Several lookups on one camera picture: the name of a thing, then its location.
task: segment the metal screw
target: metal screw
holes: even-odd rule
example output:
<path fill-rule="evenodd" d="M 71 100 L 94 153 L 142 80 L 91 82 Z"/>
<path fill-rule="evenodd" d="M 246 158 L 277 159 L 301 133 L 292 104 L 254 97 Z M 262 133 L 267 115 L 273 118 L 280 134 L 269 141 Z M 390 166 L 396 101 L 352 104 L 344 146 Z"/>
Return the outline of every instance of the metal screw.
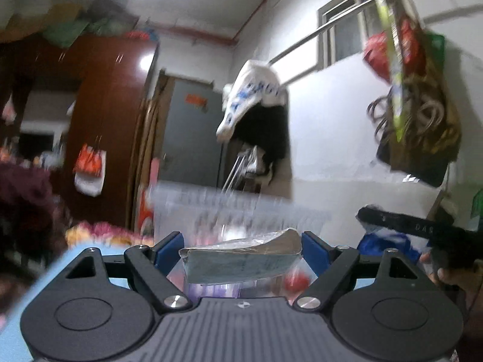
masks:
<path fill-rule="evenodd" d="M 320 306 L 320 300 L 316 297 L 302 297 L 297 299 L 297 305 L 302 309 L 315 309 Z"/>
<path fill-rule="evenodd" d="M 172 295 L 164 300 L 164 304 L 172 309 L 179 309 L 188 304 L 188 300 L 182 295 Z"/>

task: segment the orange sign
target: orange sign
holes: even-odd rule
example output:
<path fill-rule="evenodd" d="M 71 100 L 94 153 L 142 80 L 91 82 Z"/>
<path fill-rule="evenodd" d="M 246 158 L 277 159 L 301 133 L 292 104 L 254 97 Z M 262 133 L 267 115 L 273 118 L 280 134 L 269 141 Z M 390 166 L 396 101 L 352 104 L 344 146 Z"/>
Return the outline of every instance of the orange sign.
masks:
<path fill-rule="evenodd" d="M 199 95 L 188 94 L 186 96 L 185 102 L 191 103 L 192 105 L 205 108 L 208 104 L 208 99 L 203 98 Z"/>

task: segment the finger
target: finger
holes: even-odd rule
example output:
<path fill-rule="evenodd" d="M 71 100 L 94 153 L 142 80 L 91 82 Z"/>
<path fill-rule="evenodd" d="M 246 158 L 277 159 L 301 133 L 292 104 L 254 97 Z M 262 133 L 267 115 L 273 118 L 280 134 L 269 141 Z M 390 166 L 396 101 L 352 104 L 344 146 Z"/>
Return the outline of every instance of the finger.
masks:
<path fill-rule="evenodd" d="M 456 285 L 467 293 L 478 291 L 481 276 L 467 269 L 443 269 L 438 270 L 438 278 L 443 283 Z"/>
<path fill-rule="evenodd" d="M 439 281 L 438 277 L 435 274 L 429 274 L 428 278 L 436 285 L 441 286 L 441 282 Z"/>
<path fill-rule="evenodd" d="M 419 258 L 419 261 L 422 262 L 422 263 L 424 263 L 424 264 L 431 263 L 431 253 L 430 252 L 423 253 L 421 255 L 421 257 Z"/>

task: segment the wardrobe door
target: wardrobe door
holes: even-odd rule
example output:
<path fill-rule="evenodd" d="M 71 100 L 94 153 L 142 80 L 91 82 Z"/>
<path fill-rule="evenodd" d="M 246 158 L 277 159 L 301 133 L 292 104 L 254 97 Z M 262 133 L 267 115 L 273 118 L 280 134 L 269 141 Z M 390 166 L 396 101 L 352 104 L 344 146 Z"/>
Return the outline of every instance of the wardrobe door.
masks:
<path fill-rule="evenodd" d="M 39 38 L 35 34 L 12 43 L 15 50 L 15 72 L 28 76 L 35 75 L 39 59 Z"/>
<path fill-rule="evenodd" d="M 36 71 L 45 75 L 64 76 L 62 61 L 67 49 L 52 45 L 44 38 L 38 38 Z"/>
<path fill-rule="evenodd" d="M 85 78 L 98 37 L 83 35 L 65 50 L 62 57 L 62 70 L 71 77 Z"/>
<path fill-rule="evenodd" d="M 109 110 L 102 127 L 101 149 L 107 151 L 106 177 L 102 195 L 105 203 L 104 218 L 112 224 L 125 227 L 127 190 L 130 181 L 131 154 L 143 88 L 113 84 L 106 97 Z"/>
<path fill-rule="evenodd" d="M 114 67 L 114 80 L 144 85 L 156 56 L 155 42 L 117 39 L 119 58 Z"/>
<path fill-rule="evenodd" d="M 109 70 L 89 71 L 81 83 L 67 136 L 63 169 L 64 186 L 61 195 L 74 219 L 87 220 L 88 222 L 104 220 L 102 203 L 104 192 L 98 197 L 79 193 L 74 187 L 72 171 L 84 143 L 93 146 L 96 139 L 102 135 L 104 105 L 110 89 L 111 75 L 112 72 Z"/>

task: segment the black cloth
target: black cloth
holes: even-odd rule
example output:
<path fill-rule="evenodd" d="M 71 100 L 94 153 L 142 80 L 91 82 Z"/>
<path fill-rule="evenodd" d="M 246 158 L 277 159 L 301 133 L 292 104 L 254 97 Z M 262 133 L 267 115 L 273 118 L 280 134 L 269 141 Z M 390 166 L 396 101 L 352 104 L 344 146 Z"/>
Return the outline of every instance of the black cloth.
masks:
<path fill-rule="evenodd" d="M 288 117 L 284 106 L 253 106 L 235 126 L 233 138 L 265 151 L 263 162 L 269 166 L 287 154 Z"/>
<path fill-rule="evenodd" d="M 21 253 L 48 250 L 54 208 L 49 172 L 0 163 L 0 217 L 12 225 L 10 236 L 0 230 L 0 250 L 8 237 Z"/>

